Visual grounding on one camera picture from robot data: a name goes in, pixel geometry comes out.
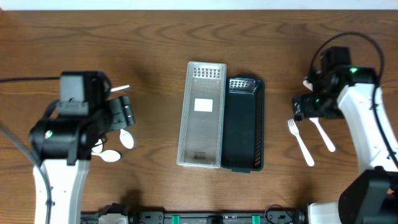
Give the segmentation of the white plastic fork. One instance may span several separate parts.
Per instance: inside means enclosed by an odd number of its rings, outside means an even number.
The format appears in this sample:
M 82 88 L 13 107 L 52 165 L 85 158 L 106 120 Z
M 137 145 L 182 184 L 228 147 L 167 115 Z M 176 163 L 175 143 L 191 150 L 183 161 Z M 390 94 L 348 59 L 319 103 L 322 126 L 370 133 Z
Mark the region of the white plastic fork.
M 308 88 L 310 91 L 313 91 L 313 85 L 308 81 L 308 78 L 306 77 L 303 81 L 303 85 Z
M 287 121 L 287 124 L 288 124 L 290 133 L 296 137 L 296 140 L 299 144 L 299 147 L 301 149 L 301 152 L 303 154 L 305 162 L 307 163 L 308 166 L 313 167 L 315 165 L 315 161 L 313 160 L 313 157 L 311 156 L 309 150 L 307 149 L 305 143 L 303 142 L 303 140 L 300 136 L 300 133 L 299 133 L 299 129 L 298 129 L 297 125 L 295 124 L 295 121 L 293 119 L 289 119 Z

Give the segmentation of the black plastic mesh basket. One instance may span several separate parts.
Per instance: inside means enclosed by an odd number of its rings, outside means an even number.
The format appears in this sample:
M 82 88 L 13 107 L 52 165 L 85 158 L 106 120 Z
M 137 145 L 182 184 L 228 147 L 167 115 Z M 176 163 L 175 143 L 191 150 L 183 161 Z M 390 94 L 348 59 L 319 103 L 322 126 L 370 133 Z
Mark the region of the black plastic mesh basket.
M 221 166 L 259 172 L 264 166 L 264 82 L 237 76 L 227 84 Z

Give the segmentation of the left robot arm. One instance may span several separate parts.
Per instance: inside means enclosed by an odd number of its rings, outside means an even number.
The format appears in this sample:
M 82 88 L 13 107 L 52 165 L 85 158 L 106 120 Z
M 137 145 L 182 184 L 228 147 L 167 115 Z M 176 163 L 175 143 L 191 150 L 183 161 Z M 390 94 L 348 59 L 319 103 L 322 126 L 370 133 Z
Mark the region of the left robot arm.
M 36 190 L 35 223 L 79 223 L 92 148 L 106 133 L 134 126 L 128 96 L 110 99 L 104 72 L 62 72 L 60 98 L 30 130 Z

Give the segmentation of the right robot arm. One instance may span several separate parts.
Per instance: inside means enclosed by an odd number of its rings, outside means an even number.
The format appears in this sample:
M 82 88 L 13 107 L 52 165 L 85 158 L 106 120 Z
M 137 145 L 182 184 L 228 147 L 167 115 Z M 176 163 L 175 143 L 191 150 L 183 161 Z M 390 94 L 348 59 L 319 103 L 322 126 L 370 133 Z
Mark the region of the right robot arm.
M 292 100 L 294 120 L 344 118 L 354 143 L 358 177 L 338 201 L 311 203 L 308 223 L 397 223 L 397 139 L 386 116 L 376 71 L 354 67 L 347 47 L 321 54 L 321 70 L 307 78 L 309 94 Z

